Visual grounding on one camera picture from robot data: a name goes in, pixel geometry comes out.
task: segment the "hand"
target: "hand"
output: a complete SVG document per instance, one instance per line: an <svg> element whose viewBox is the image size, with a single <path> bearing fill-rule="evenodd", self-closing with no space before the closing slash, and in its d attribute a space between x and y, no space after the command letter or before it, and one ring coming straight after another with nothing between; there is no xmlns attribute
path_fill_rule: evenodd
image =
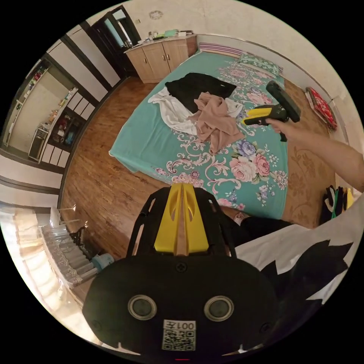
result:
<svg viewBox="0 0 364 364"><path fill-rule="evenodd" d="M282 122L276 119L267 119L266 123L271 124L276 133L283 133L287 139L290 138L292 132L295 130L294 124L290 120L288 122Z"/></svg>

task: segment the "blue bucket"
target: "blue bucket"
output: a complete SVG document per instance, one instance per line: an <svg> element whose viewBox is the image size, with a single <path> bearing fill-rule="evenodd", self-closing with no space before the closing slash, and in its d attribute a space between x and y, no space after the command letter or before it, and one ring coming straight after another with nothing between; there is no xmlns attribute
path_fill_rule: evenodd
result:
<svg viewBox="0 0 364 364"><path fill-rule="evenodd" d="M96 255L91 259L94 267L98 272L101 272L104 268L114 262L114 258L110 254Z"/></svg>

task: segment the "label sticker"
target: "label sticker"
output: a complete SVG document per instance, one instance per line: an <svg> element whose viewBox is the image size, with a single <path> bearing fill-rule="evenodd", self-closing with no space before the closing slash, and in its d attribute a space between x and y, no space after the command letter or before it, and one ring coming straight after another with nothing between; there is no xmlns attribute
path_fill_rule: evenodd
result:
<svg viewBox="0 0 364 364"><path fill-rule="evenodd" d="M196 321L163 321L163 350L196 350Z"/></svg>

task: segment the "wall decoration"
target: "wall decoration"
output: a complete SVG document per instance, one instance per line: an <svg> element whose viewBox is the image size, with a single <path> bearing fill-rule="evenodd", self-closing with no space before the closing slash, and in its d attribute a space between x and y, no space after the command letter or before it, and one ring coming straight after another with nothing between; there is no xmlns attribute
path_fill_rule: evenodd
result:
<svg viewBox="0 0 364 364"><path fill-rule="evenodd" d="M161 17L163 16L163 13L159 10L154 10L154 11L151 11L149 13L149 17L152 19L152 20L158 20L160 19Z"/></svg>

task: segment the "yellow plastic piece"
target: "yellow plastic piece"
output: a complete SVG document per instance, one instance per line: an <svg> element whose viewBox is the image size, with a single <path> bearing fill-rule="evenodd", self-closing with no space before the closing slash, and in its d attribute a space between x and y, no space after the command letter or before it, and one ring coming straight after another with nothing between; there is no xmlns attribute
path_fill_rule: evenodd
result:
<svg viewBox="0 0 364 364"><path fill-rule="evenodd" d="M268 116L272 112L271 107L251 109L247 112L248 116Z"/></svg>
<svg viewBox="0 0 364 364"><path fill-rule="evenodd" d="M349 207L351 207L351 205L353 203L354 203L354 196L353 196L353 194L351 192L351 189L348 188L346 209L348 209Z"/></svg>
<svg viewBox="0 0 364 364"><path fill-rule="evenodd" d="M183 184L183 206L187 254L205 252L209 248L195 190Z"/></svg>
<svg viewBox="0 0 364 364"><path fill-rule="evenodd" d="M271 111L272 111L271 107L260 108L260 109L251 109L247 112L247 114L249 116L247 118L240 120L240 122L242 124L245 124L245 120L255 119L255 118L259 118L259 117L262 117L262 118L266 117L271 113Z"/></svg>
<svg viewBox="0 0 364 364"><path fill-rule="evenodd" d="M174 253L177 246L178 224L181 211L182 184L171 186L167 204L160 222L154 248L160 253Z"/></svg>
<svg viewBox="0 0 364 364"><path fill-rule="evenodd" d="M182 201L187 255L205 252L209 248L195 190L190 184L177 183L171 186L157 238L154 242L155 250L160 253L174 253L176 251Z"/></svg>

